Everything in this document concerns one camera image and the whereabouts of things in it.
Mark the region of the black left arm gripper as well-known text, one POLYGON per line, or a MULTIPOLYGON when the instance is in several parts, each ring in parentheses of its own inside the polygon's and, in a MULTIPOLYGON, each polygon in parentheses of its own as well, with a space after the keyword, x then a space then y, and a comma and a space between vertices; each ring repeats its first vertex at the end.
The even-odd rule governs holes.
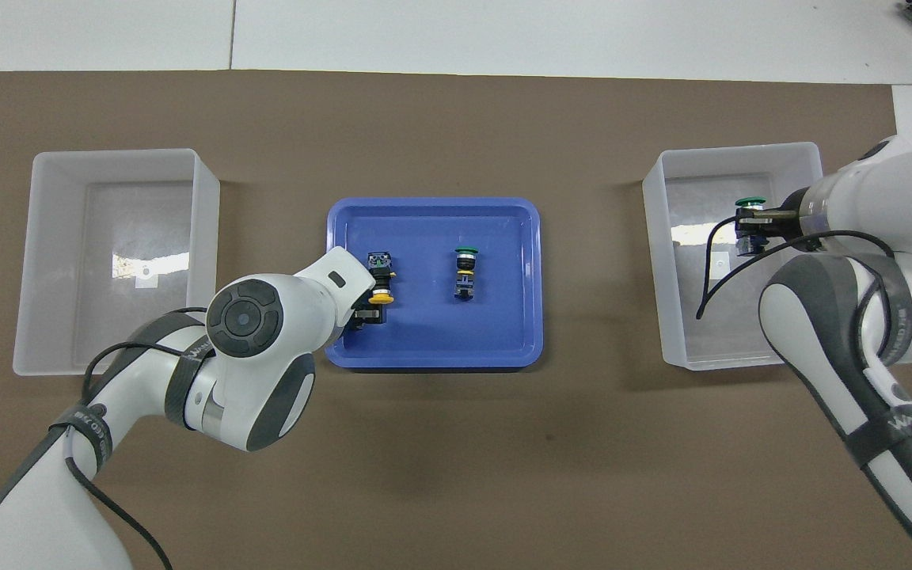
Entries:
POLYGON ((374 289, 375 281, 373 281, 368 290, 362 293, 361 297, 352 303, 350 318, 348 318, 345 327, 366 327, 366 325, 385 324, 386 311, 371 302, 374 289))

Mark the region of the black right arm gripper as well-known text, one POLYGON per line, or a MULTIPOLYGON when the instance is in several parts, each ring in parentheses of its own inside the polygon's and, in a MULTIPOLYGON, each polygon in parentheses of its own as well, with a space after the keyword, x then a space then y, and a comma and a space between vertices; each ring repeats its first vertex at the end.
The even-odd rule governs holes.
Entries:
POLYGON ((774 209, 737 209, 737 238, 749 243, 767 243, 771 238, 785 242, 804 236, 800 223, 801 203, 808 188, 800 188, 774 209), (792 212, 788 218, 774 218, 776 211, 792 212))

